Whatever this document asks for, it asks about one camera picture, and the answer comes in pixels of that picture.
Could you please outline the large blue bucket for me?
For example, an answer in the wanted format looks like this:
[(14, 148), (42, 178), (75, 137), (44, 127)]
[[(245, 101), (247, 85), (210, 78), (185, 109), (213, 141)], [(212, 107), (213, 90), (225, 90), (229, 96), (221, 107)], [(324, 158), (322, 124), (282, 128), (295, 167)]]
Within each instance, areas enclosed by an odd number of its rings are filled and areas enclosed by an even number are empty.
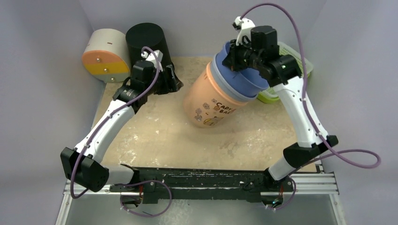
[(269, 88), (268, 82), (260, 76), (258, 70), (247, 68), (241, 71), (231, 71), (222, 64), (230, 51), (230, 43), (226, 42), (215, 56), (215, 65), (225, 82), (237, 93), (252, 98)]

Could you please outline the orange cartoon bucket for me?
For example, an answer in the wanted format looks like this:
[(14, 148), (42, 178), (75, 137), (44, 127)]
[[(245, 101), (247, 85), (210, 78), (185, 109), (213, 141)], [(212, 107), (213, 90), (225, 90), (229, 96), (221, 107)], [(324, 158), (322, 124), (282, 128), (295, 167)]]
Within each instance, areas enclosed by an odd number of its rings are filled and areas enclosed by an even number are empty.
[(221, 89), (214, 79), (211, 63), (208, 63), (185, 95), (183, 107), (192, 124), (208, 128), (247, 103), (233, 99)]

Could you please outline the black ribbed bucket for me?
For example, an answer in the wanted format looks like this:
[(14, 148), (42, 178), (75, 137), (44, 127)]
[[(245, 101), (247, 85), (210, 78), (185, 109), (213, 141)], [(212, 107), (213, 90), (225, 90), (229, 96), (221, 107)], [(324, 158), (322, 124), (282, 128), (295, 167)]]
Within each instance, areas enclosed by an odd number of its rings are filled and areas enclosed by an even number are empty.
[(127, 31), (125, 38), (132, 66), (134, 66), (138, 60), (143, 59), (141, 57), (141, 50), (144, 46), (149, 47), (154, 51), (159, 50), (163, 53), (161, 60), (163, 72), (158, 79), (161, 80), (163, 84), (167, 84), (169, 86), (170, 83), (166, 81), (166, 78), (171, 75), (171, 72), (166, 68), (166, 66), (173, 65), (173, 62), (171, 61), (163, 29), (155, 23), (139, 23)]

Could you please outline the grey bucket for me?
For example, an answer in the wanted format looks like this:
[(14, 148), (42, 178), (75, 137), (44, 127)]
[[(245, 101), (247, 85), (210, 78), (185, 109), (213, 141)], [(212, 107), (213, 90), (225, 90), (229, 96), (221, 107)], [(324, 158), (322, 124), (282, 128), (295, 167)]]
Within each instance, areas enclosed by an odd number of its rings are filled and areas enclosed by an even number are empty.
[(236, 91), (234, 91), (226, 82), (225, 80), (221, 77), (220, 72), (218, 71), (216, 65), (215, 65), (215, 58), (211, 61), (210, 63), (210, 71), (212, 72), (213, 78), (218, 84), (218, 86), (221, 88), (222, 91), (224, 91), (227, 96), (231, 97), (233, 100), (239, 101), (239, 102), (249, 102), (254, 100), (257, 96), (255, 97), (245, 97)]

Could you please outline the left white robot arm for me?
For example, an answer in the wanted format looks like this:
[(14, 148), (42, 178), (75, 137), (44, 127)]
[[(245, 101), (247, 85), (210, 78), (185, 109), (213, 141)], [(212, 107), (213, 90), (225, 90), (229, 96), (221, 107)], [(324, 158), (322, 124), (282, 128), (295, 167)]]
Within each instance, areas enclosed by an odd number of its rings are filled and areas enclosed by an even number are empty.
[(157, 65), (147, 60), (136, 61), (122, 85), (89, 134), (74, 148), (64, 148), (60, 154), (65, 176), (92, 192), (108, 184), (121, 184), (127, 191), (139, 188), (140, 179), (131, 166), (105, 167), (102, 159), (122, 127), (137, 114), (150, 95), (165, 95), (179, 91), (183, 83), (175, 74), (174, 64)]

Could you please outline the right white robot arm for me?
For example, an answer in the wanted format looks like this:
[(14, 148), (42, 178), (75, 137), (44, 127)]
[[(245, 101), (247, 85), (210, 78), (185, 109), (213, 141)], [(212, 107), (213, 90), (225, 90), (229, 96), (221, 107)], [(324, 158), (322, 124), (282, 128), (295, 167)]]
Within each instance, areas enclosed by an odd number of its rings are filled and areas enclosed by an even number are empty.
[(239, 31), (231, 40), (223, 65), (231, 71), (258, 70), (283, 103), (296, 132), (297, 142), (283, 150), (283, 156), (264, 172), (263, 184), (270, 191), (281, 186), (282, 180), (338, 144), (317, 118), (305, 90), (307, 78), (292, 55), (281, 55), (277, 32), (271, 26), (235, 25)]

